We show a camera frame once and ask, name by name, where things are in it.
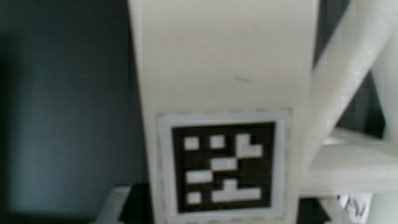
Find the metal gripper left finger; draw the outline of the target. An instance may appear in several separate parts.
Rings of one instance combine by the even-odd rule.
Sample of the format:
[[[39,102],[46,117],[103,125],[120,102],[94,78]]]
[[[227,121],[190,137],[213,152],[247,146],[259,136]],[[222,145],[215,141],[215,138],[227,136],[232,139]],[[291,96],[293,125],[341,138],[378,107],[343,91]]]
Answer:
[[[112,188],[96,219],[88,224],[154,224],[147,183]]]

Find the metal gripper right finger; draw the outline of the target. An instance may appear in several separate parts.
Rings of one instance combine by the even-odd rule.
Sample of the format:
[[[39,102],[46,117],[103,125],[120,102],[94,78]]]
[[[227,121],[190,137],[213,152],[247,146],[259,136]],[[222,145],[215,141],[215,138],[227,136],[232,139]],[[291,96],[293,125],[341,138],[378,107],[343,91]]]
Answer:
[[[335,197],[298,200],[295,224],[350,224],[350,218]]]

